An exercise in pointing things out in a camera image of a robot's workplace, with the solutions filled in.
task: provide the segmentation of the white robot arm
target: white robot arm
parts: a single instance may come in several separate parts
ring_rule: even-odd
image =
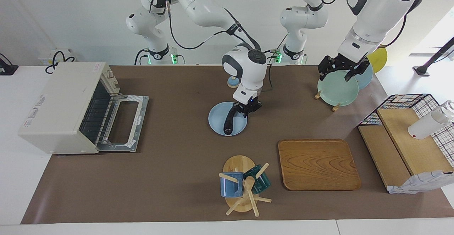
[[[235,35],[237,43],[244,41],[260,49],[258,43],[246,33],[233,15],[213,0],[141,0],[142,7],[126,19],[126,24],[132,32],[146,39],[149,57],[153,64],[169,64],[172,61],[165,36],[161,30],[156,29],[156,26],[169,17],[170,5],[177,2],[197,25],[222,28],[228,34]]]
[[[282,62],[298,64],[308,40],[303,29],[322,28],[328,22],[328,12],[321,0],[304,0],[305,7],[289,7],[281,13],[281,24],[288,32],[287,42],[280,48]]]
[[[240,85],[233,95],[242,107],[239,112],[247,116],[257,110],[260,107],[257,97],[261,93],[266,74],[266,56],[261,52],[260,45],[248,35],[238,20],[214,0],[141,0],[142,7],[127,18],[127,25],[134,33],[144,36],[153,64],[168,64],[171,60],[164,34],[155,28],[167,17],[175,42],[181,48],[194,49],[180,45],[173,35],[170,5],[177,2],[197,25],[219,27],[224,30],[223,33],[234,36],[237,46],[223,57],[222,65],[227,73],[240,79]]]
[[[345,80],[362,74],[374,52],[396,24],[422,0],[347,0],[357,21],[340,45],[335,58],[326,56],[318,65],[320,79],[337,70],[348,70]]]

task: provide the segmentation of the brown table mat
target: brown table mat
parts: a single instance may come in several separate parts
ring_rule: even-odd
[[[316,101],[315,66],[272,69],[273,91],[232,138],[217,135],[207,116],[232,101],[222,67],[112,67],[123,94],[150,96],[136,153],[52,156],[22,224],[71,222],[199,222],[224,220],[377,219],[454,217],[441,189],[390,195],[357,124],[386,97],[374,78],[351,105],[336,113]],[[266,82],[264,90],[269,87]],[[355,191],[288,191],[282,185],[277,143],[282,139],[347,141],[362,185]],[[273,203],[226,216],[219,172],[234,155],[269,162]]]

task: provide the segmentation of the sticker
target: sticker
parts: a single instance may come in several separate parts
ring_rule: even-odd
[[[142,116],[138,116],[134,119],[134,125],[140,125],[142,122]]]
[[[101,68],[102,63],[96,63],[93,68],[93,72],[98,72],[99,69]]]
[[[38,100],[36,101],[36,104],[30,110],[30,112],[29,112],[29,114],[27,116],[27,120],[24,122],[24,127],[25,128],[28,128],[28,127],[31,126],[31,123],[33,122],[33,119],[35,119],[36,115],[39,112],[39,109],[41,108],[41,106],[46,101],[46,98],[47,98],[47,95],[45,95],[45,94],[42,94],[41,96],[39,96]]]
[[[126,143],[125,146],[127,146],[128,148],[132,148],[132,146],[135,144],[135,142],[137,142],[137,141],[131,140],[128,143]]]
[[[24,122],[24,127],[25,127],[25,128],[30,127],[32,121],[33,121],[33,119],[27,119],[26,122]]]

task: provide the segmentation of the white bottle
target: white bottle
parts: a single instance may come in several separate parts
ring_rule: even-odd
[[[408,133],[416,139],[425,139],[454,121],[454,102],[446,101],[408,127]]]

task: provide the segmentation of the wooden board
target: wooden board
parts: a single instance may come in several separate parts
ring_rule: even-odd
[[[389,136],[404,160],[410,174],[442,170],[451,172],[453,168],[438,148],[433,138],[423,140],[412,138],[408,127],[419,118],[412,109],[380,109],[378,115]]]
[[[359,126],[384,186],[401,186],[411,175],[382,125]]]
[[[342,139],[279,142],[282,180],[288,190],[356,190],[360,177]]]
[[[250,169],[255,167],[254,161],[249,159],[247,156],[244,155],[236,155],[228,159],[225,164],[224,168],[222,169],[222,172],[234,172],[235,168],[237,169],[238,172],[246,172]],[[227,205],[229,207],[232,207],[233,204],[238,200],[238,198],[225,198]],[[253,205],[251,204],[251,201],[244,200],[241,201],[241,203],[234,209],[237,212],[248,212],[251,209],[253,209]]]

